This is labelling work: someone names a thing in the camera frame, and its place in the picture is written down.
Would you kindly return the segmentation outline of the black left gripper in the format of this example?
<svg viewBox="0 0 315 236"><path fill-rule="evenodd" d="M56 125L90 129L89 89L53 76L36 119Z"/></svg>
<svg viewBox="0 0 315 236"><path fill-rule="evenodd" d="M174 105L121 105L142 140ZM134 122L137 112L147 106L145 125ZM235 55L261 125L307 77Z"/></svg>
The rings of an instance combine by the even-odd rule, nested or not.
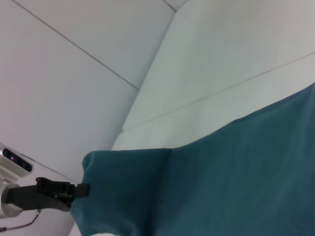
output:
<svg viewBox="0 0 315 236"><path fill-rule="evenodd" d="M10 188L5 203L19 207L23 211L57 209L68 212L74 198L86 197L89 192L90 185L87 183L75 186L70 182L38 177L35 185Z"/></svg>

